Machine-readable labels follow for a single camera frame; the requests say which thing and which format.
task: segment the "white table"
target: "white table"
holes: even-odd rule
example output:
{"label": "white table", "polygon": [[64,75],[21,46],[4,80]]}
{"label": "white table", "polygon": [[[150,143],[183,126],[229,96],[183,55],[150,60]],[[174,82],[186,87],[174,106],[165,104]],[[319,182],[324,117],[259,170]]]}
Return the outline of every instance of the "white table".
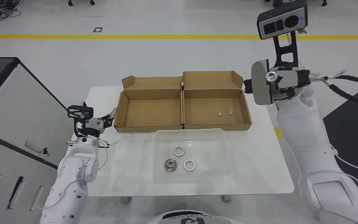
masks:
{"label": "white table", "polygon": [[[123,87],[94,87],[86,104],[95,117],[104,116],[117,106]],[[156,184],[153,181],[154,133],[118,133],[107,128],[100,138],[117,144],[109,149],[106,165],[94,182],[88,184],[89,196],[155,195],[233,195],[292,193],[294,185],[282,155],[265,106],[246,95],[252,125],[247,131],[225,131],[233,149],[235,169],[220,183]],[[106,152],[100,149],[100,164]]]}

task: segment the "camera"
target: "camera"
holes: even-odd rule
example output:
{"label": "camera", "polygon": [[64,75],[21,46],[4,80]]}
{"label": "camera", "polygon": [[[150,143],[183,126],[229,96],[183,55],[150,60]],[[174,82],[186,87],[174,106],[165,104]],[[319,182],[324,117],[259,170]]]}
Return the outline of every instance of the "camera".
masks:
{"label": "camera", "polygon": [[258,33],[262,40],[300,30],[307,25],[305,0],[296,0],[285,6],[263,12],[257,18]]}

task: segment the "clear plastic bin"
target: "clear plastic bin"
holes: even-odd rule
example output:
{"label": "clear plastic bin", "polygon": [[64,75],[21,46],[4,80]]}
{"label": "clear plastic bin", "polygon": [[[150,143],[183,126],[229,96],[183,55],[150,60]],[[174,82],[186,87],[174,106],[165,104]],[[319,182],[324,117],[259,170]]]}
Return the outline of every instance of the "clear plastic bin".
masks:
{"label": "clear plastic bin", "polygon": [[[174,155],[176,146],[184,148],[184,155]],[[231,172],[229,150],[221,129],[158,130],[154,135],[154,182],[220,181]],[[164,163],[169,158],[177,161],[174,172],[168,172],[164,168]],[[195,162],[193,171],[184,169],[186,160]]]}

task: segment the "table leg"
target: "table leg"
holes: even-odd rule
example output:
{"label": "table leg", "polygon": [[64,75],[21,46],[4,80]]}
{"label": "table leg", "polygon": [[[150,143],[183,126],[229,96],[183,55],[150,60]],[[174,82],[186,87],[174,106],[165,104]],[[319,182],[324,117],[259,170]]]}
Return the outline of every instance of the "table leg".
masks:
{"label": "table leg", "polygon": [[230,203],[231,202],[231,195],[222,195],[222,200],[225,203]]}
{"label": "table leg", "polygon": [[121,197],[121,203],[122,204],[129,204],[131,199],[132,199],[132,197]]}

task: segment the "bolt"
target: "bolt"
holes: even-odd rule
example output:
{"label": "bolt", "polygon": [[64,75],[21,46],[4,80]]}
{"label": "bolt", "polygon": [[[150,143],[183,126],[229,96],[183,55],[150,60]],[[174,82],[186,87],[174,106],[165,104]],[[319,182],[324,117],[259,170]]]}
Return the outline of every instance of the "bolt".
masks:
{"label": "bolt", "polygon": [[269,72],[266,74],[266,81],[267,82],[275,82],[278,78],[278,75],[276,72]]}

